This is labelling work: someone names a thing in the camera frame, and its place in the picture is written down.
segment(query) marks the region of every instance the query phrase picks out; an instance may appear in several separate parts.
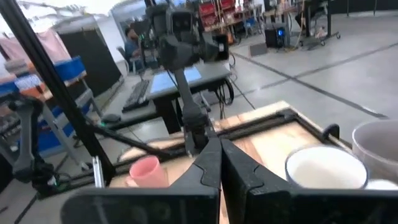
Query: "gray floor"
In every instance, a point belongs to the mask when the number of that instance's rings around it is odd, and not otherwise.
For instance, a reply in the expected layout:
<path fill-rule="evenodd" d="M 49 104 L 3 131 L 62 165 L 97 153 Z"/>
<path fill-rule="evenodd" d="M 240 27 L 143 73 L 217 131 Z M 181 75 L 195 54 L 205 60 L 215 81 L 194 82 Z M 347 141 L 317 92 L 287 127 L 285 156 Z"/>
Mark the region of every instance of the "gray floor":
<path fill-rule="evenodd" d="M 335 17 L 333 30 L 341 32 L 341 39 L 331 39 L 326 46 L 309 52 L 269 52 L 249 58 L 249 45 L 264 38 L 257 36 L 244 40 L 232 49 L 236 54 L 237 98 L 226 107 L 226 115 L 284 100 L 320 126 L 338 123 L 341 136 L 347 141 L 351 141 L 351 132 L 359 123 L 387 116 L 397 118 L 397 23 L 398 17 Z M 123 89 L 128 89 L 134 82 L 127 81 Z M 211 116 L 217 119 L 218 105 L 212 109 Z M 161 120 L 120 132 L 143 141 L 167 136 Z M 127 148 L 109 139 L 100 142 L 112 161 Z M 79 151 L 89 159 L 84 147 Z M 57 166 L 64 156 L 61 154 L 47 160 Z M 67 159 L 60 171 L 73 175 L 79 173 L 79 168 Z M 72 193 L 35 202 L 21 223 L 60 223 L 60 208 Z M 0 208 L 9 207 L 0 214 L 0 223 L 14 223 L 34 194 L 29 184 L 12 181 L 0 195 Z"/>

